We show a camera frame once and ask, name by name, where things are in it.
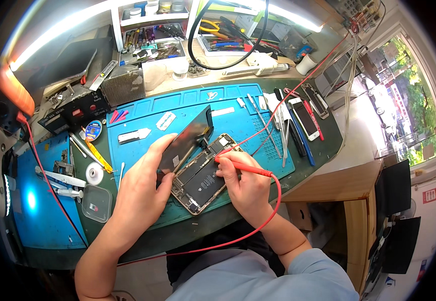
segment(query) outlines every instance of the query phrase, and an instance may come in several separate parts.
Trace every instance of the solder wire spool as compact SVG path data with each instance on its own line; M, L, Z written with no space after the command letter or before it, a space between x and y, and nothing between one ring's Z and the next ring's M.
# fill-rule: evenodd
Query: solder wire spool
M97 162L92 162L86 168L86 181L92 185L99 185L104 176L102 167Z

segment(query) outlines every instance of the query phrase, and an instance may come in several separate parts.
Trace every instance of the person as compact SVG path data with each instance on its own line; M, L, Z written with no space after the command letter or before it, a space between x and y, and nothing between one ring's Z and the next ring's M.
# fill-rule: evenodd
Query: person
M114 300L111 292L119 257L155 223L170 196L173 174L156 188L161 155L175 134L154 142L125 174L113 215L79 260L75 270L80 300ZM231 160L261 168L249 154L221 155L216 175L223 177L233 206L254 228L273 209L268 203L270 178L243 171L239 178ZM173 283L175 300L358 300L345 271L320 249L312 249L302 232L276 214L261 230L287 269L277 277L267 261L252 250L210 250L197 257Z

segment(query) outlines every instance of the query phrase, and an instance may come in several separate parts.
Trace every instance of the light blue shirt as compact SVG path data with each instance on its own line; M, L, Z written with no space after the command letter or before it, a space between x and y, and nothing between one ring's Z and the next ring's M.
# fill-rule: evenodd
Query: light blue shirt
M191 270L193 265L199 271L181 283L167 301L359 299L346 272L320 249L298 255L288 274L281 277L276 277L264 258L251 250L210 251L190 264Z

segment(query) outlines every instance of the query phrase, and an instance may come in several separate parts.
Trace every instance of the person's left hand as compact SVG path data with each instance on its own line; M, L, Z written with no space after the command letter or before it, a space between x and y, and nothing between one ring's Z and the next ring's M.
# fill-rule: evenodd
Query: person's left hand
M177 134L161 137L126 172L116 197L116 206L107 226L126 244L134 244L165 209L175 174L168 173L156 189L156 170L161 156Z

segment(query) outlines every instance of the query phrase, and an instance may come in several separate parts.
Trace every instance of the hand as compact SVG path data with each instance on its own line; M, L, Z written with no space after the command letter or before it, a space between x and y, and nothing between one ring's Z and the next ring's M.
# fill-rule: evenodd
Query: hand
M171 193L173 173L163 177L156 189L156 170L161 156L177 134L161 137L151 144L148 152L126 172L116 197L113 215L106 225L126 244L134 244L153 225L165 209Z
M258 228L273 211L268 203L271 179L256 173L241 171L241 180L239 180L230 160L262 167L249 154L230 151L220 155L219 170L216 172L217 176L225 179L233 206L251 226Z

